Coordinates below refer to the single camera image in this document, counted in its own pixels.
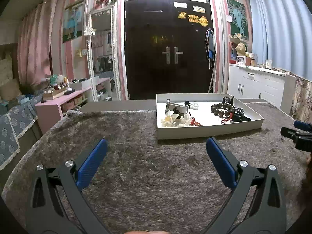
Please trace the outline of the blue curtain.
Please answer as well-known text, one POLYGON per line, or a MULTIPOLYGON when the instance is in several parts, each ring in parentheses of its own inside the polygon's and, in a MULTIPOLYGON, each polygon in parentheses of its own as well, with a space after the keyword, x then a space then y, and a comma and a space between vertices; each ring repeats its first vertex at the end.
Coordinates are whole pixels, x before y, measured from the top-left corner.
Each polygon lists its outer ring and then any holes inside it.
POLYGON ((311 80, 311 12, 304 0, 250 0, 258 63, 311 80))

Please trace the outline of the pink curtain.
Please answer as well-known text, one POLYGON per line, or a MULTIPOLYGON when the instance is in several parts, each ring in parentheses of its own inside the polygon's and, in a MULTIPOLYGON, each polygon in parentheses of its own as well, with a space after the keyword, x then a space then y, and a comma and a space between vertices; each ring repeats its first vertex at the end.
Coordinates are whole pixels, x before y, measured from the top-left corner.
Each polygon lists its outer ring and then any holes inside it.
POLYGON ((51 75, 50 48, 56 3, 57 0, 44 0, 22 19, 17 39, 21 85, 37 85, 51 75))

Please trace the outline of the wall painting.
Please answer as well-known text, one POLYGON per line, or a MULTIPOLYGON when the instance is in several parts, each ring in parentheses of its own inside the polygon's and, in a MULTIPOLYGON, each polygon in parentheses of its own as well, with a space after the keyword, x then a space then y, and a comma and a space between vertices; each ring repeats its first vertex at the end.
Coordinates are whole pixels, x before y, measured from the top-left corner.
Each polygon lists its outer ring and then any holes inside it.
POLYGON ((62 41, 67 42, 82 36, 84 1, 68 6, 63 14, 62 41))
POLYGON ((248 41, 249 30, 245 5, 235 0, 227 0, 227 8, 229 16, 232 17, 232 22, 230 23, 230 34, 240 34, 243 39, 248 41))

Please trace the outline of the wall painting right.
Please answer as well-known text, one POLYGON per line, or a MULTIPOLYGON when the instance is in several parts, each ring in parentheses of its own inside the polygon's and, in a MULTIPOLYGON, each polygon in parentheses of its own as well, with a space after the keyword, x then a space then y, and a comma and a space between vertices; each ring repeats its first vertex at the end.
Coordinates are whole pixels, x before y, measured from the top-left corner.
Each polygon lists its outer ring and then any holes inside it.
POLYGON ((232 22, 230 23, 230 34, 240 34, 243 39, 248 41, 249 30, 245 5, 235 0, 227 0, 227 8, 229 16, 232 17, 232 22))

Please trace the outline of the dark double door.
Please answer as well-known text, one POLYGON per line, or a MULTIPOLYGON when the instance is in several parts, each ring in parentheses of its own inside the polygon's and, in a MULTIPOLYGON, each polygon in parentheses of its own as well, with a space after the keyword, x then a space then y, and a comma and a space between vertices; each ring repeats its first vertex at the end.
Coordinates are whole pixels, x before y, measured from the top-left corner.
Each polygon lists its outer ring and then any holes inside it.
POLYGON ((212 70, 205 34, 211 6, 188 0, 125 3, 125 66, 131 100, 157 94, 207 93, 212 70))

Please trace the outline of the wall painting left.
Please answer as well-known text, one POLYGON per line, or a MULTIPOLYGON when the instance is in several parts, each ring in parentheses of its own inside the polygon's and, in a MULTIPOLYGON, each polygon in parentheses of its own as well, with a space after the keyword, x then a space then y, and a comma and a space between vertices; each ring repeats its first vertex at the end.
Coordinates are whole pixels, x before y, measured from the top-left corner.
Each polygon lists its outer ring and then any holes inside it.
POLYGON ((68 6, 63 14, 62 41, 67 42, 82 36, 84 1, 68 6))

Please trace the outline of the white framed standing mirror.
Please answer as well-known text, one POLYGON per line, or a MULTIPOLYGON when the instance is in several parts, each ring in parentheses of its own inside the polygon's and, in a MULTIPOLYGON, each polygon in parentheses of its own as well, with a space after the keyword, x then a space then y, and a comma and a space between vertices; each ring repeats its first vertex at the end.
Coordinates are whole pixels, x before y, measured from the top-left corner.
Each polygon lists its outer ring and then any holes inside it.
POLYGON ((121 100, 117 57, 116 6, 95 9, 88 14, 84 36, 91 80, 92 101, 121 100))

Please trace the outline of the white cabinet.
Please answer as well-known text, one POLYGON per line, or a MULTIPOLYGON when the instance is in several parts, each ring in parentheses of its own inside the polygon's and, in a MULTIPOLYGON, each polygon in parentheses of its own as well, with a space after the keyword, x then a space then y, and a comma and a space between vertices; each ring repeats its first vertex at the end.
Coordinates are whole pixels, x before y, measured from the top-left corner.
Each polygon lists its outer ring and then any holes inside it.
POLYGON ((230 64, 227 92, 239 99, 263 99, 289 114, 295 84, 296 78, 283 72, 230 64))

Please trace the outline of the cream flower scrunchie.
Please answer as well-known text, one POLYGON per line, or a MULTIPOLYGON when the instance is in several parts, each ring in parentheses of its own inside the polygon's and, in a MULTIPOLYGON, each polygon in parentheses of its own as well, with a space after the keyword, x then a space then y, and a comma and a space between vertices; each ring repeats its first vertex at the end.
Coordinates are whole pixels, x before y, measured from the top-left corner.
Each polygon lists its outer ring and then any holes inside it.
POLYGON ((166 113, 163 119, 161 119, 162 127, 187 127, 190 126, 192 118, 190 114, 184 116, 177 113, 166 113))

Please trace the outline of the grey shaggy rug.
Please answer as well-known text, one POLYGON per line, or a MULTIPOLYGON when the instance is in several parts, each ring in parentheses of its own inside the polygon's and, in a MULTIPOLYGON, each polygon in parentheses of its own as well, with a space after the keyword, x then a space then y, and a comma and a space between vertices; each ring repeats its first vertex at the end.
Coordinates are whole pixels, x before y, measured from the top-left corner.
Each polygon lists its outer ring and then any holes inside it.
MULTIPOLYGON (((217 138, 223 149, 251 166, 277 167, 285 191, 287 224, 307 204, 301 188, 308 154, 280 134, 293 119, 268 103, 251 103, 263 118, 258 130, 217 138)), ((108 154, 83 193, 113 233, 164 230, 200 233, 230 190, 206 153, 206 139, 157 140, 156 113, 71 112, 43 135, 11 173, 3 198, 25 224, 27 197, 37 165, 54 168, 105 138, 108 154)))

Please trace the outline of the silver bangle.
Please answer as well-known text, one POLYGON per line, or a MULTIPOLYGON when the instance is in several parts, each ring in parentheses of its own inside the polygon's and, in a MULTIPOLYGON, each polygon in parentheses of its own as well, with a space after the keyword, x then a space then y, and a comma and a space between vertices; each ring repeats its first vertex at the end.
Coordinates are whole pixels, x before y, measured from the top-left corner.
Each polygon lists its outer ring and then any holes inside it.
POLYGON ((166 109, 165 109, 165 113, 168 113, 170 111, 172 112, 175 112, 175 111, 178 111, 179 114, 187 114, 188 113, 188 110, 189 110, 189 107, 188 106, 183 106, 183 105, 180 105, 180 104, 177 104, 177 103, 173 103, 171 102, 170 99, 167 99, 166 100, 166 109))

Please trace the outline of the pink shelf unit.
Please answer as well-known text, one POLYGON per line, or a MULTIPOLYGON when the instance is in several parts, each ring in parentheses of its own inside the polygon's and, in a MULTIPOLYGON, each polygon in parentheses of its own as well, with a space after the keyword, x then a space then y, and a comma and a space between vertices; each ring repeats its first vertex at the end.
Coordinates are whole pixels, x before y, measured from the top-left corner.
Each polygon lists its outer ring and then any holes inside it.
POLYGON ((68 110, 90 101, 94 101, 91 86, 82 90, 76 90, 69 95, 60 96, 54 100, 36 104, 35 110, 41 132, 45 134, 58 121, 63 119, 68 110))

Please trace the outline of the white shallow tray box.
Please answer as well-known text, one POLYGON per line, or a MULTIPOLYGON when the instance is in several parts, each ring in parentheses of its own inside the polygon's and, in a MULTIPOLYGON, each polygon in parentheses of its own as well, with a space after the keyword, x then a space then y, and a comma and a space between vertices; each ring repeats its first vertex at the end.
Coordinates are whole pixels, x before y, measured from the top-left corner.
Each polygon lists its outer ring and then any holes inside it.
POLYGON ((246 132, 261 128, 264 118, 235 97, 233 98, 234 106, 242 108, 245 112, 244 115, 250 120, 237 123, 227 121, 223 124, 222 119, 211 112, 211 105, 220 103, 225 96, 232 97, 230 94, 157 94, 157 139, 199 138, 246 132), (198 104, 198 109, 191 109, 188 113, 190 113, 200 125, 163 126, 166 116, 173 114, 172 110, 165 113, 167 100, 179 105, 184 105, 184 102, 187 100, 191 103, 196 102, 198 104))

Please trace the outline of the red cord charm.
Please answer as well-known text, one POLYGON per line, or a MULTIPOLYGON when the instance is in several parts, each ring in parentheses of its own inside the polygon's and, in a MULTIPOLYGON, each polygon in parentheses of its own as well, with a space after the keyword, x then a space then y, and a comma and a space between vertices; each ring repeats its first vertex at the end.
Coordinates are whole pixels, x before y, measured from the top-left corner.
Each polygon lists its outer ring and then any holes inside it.
POLYGON ((192 117, 191 116, 191 113, 189 113, 189 115, 190 115, 190 118, 191 118, 191 122, 190 122, 190 126, 201 126, 201 123, 199 123, 199 122, 197 122, 196 120, 195 120, 195 117, 192 117))

